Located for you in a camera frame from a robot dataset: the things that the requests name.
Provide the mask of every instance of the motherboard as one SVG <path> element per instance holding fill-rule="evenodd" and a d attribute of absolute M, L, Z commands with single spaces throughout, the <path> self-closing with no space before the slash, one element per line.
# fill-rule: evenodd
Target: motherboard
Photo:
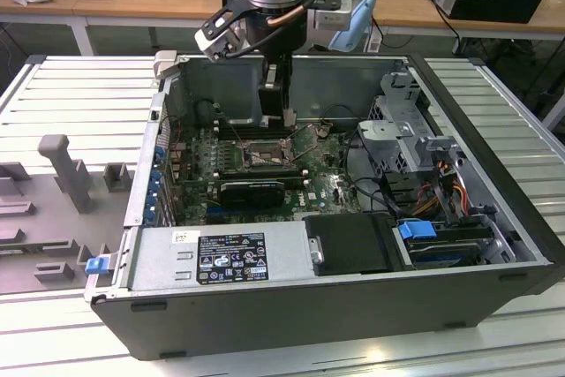
<path fill-rule="evenodd" d="M 171 152 L 177 222 L 302 220 L 361 212 L 343 174 L 346 134 L 305 123 L 277 139 L 201 128 Z"/>

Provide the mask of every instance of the copper tube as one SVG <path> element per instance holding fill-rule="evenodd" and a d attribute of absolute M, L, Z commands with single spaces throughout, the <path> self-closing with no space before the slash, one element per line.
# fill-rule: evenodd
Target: copper tube
<path fill-rule="evenodd" d="M 290 21 L 291 19 L 302 14 L 304 11 L 305 11 L 305 9 L 304 9 L 303 5 L 297 6 L 292 11 L 288 11 L 284 15 L 281 15 L 280 17 L 269 18 L 267 20 L 267 25 L 268 26 L 281 26 L 285 22 Z"/>

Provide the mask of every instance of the green circuit board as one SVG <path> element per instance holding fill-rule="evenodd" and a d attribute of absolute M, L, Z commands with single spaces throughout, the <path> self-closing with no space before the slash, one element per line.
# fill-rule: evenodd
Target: green circuit board
<path fill-rule="evenodd" d="M 320 137 L 318 130 L 317 124 L 306 124 L 286 139 L 261 140 L 226 140 L 211 130 L 200 130 L 186 141 L 178 172 L 184 205 L 179 221 L 183 225 L 276 222 L 360 212 L 355 192 L 343 175 L 347 139 L 333 133 Z M 264 177 L 266 171 L 273 176 Z M 222 206 L 222 184 L 265 180 L 284 182 L 280 207 L 233 210 Z"/>

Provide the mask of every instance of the power supply label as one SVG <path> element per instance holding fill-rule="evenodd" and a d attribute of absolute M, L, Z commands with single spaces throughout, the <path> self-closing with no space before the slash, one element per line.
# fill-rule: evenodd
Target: power supply label
<path fill-rule="evenodd" d="M 261 280 L 268 280 L 264 233 L 201 236 L 198 239 L 198 283 L 222 284 Z"/>

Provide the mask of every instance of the blue plastic latch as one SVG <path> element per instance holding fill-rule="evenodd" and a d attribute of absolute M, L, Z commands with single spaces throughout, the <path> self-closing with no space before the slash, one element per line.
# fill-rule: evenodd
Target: blue plastic latch
<path fill-rule="evenodd" d="M 158 181 L 150 180 L 149 183 L 147 184 L 147 190 L 149 192 L 159 192 L 160 189 L 161 186 L 159 185 Z"/>
<path fill-rule="evenodd" d="M 430 221 L 406 221 L 398 226 L 403 239 L 438 237 Z"/>
<path fill-rule="evenodd" d="M 165 157 L 165 149 L 161 146 L 155 146 L 155 158 L 162 160 Z"/>
<path fill-rule="evenodd" d="M 87 266 L 85 267 L 85 273 L 87 273 L 87 274 L 108 274 L 109 273 L 109 258 L 102 256 L 102 257 L 89 259 L 87 261 Z"/>
<path fill-rule="evenodd" d="M 155 212 L 151 209 L 146 209 L 145 211 L 143 211 L 143 219 L 149 222 L 153 222 L 153 220 L 155 219 Z"/>
<path fill-rule="evenodd" d="M 151 179 L 151 181 L 159 181 L 161 180 L 161 176 L 162 174 L 158 170 L 151 170 L 151 173 L 149 174 L 149 178 Z"/>
<path fill-rule="evenodd" d="M 146 196 L 145 203 L 146 203 L 146 205 L 154 207 L 155 203 L 157 203 L 157 197 L 154 196 L 152 193 L 150 193 Z"/>

